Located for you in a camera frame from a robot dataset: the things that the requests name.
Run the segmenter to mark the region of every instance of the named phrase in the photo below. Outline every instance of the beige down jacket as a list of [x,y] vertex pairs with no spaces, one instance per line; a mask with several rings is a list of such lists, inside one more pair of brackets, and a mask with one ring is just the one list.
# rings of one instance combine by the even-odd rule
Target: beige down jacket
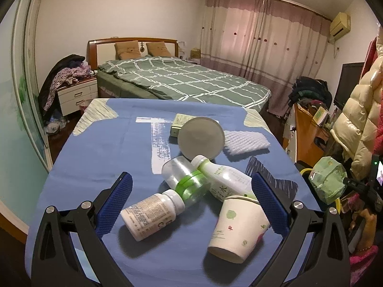
[[359,81],[336,120],[331,135],[352,158],[351,171],[361,180],[368,176],[380,113],[383,82],[383,29],[377,38],[378,58]]

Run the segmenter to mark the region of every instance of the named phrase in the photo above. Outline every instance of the brown pillow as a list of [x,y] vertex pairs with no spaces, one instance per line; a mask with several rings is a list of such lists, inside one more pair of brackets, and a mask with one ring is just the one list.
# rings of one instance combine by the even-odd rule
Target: brown pillow
[[150,42],[146,44],[147,52],[152,56],[172,57],[165,42]]
[[114,44],[119,59],[141,58],[140,47],[138,41],[117,42]]

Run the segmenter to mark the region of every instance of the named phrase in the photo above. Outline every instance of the curtain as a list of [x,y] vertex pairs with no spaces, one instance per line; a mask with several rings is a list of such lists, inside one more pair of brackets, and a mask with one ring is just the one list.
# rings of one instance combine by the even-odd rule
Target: curtain
[[317,75],[329,28],[323,17],[279,0],[206,0],[201,65],[269,88],[269,112],[283,116],[296,79]]

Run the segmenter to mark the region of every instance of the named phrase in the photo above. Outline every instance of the paper cup bottom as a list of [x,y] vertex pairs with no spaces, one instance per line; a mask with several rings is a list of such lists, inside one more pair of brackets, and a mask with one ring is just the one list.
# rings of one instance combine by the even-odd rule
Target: paper cup bottom
[[223,202],[208,252],[232,263],[243,263],[269,226],[256,200],[230,196]]

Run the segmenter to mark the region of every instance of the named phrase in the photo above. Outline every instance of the phone screen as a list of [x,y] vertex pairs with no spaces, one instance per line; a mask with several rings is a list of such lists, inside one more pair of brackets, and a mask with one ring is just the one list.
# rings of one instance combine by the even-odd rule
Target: phone screen
[[378,180],[379,184],[382,185],[382,183],[383,183],[383,164],[381,161],[379,161],[379,165],[378,165],[377,180]]

